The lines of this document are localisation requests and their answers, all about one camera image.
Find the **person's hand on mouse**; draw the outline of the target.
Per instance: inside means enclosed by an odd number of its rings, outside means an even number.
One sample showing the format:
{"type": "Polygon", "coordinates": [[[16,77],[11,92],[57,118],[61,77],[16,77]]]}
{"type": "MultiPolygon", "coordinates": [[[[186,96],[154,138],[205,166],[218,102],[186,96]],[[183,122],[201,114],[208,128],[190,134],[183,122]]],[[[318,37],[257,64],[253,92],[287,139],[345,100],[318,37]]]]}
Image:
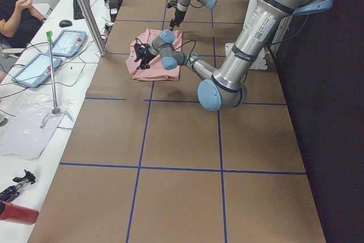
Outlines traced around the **person's hand on mouse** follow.
{"type": "Polygon", "coordinates": [[[24,9],[29,9],[30,7],[32,7],[32,1],[33,0],[18,0],[16,1],[15,7],[20,11],[24,9]]]}

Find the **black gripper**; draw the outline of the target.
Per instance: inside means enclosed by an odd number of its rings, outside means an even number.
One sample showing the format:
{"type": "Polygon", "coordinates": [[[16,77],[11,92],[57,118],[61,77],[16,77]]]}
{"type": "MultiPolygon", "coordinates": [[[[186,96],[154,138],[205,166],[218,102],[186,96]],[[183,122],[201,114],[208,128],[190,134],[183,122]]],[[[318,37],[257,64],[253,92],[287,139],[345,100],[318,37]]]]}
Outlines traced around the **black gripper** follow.
{"type": "Polygon", "coordinates": [[[141,47],[139,53],[141,62],[137,69],[149,69],[149,62],[155,57],[155,55],[150,52],[150,47],[141,47]]]}
{"type": "Polygon", "coordinates": [[[169,29],[173,30],[175,27],[178,27],[179,24],[183,22],[184,17],[185,17],[185,11],[176,9],[175,18],[170,21],[169,29]]]}

